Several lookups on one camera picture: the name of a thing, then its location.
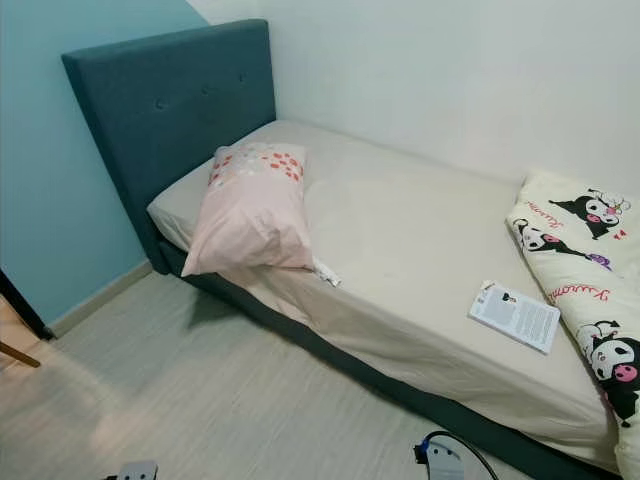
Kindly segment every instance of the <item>beige fitted sheet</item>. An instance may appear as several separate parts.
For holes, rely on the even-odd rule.
[[[307,147],[312,248],[343,283],[272,267],[225,278],[390,377],[616,471],[615,422],[565,330],[544,355],[467,316],[485,279],[543,298],[504,224],[518,185],[294,122],[242,141]],[[148,209],[183,250],[207,177],[205,164]]]

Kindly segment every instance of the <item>single bed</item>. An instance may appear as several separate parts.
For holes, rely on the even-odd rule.
[[[304,145],[314,253],[343,285],[271,267],[186,281],[534,478],[613,477],[568,456],[616,468],[615,424],[566,333],[544,356],[466,316],[487,278],[541,298],[503,226],[517,185],[275,121],[264,21],[63,60],[157,271],[180,274],[217,147]]]

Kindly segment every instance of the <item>pillow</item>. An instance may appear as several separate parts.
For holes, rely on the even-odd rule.
[[[305,156],[284,143],[219,148],[182,276],[256,265],[312,269]]]
[[[616,414],[618,467],[640,479],[640,203],[545,172],[508,223]]]

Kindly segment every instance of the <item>blanket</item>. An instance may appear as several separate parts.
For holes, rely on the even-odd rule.
[[[640,479],[640,203],[535,172],[507,222],[615,413],[620,473]]]

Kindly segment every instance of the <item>wall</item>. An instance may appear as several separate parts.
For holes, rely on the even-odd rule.
[[[257,18],[260,0],[186,0],[211,25]]]
[[[258,0],[278,114],[520,179],[640,193],[640,2]]]
[[[51,323],[144,260],[60,54],[206,25],[183,0],[4,0],[0,265]]]

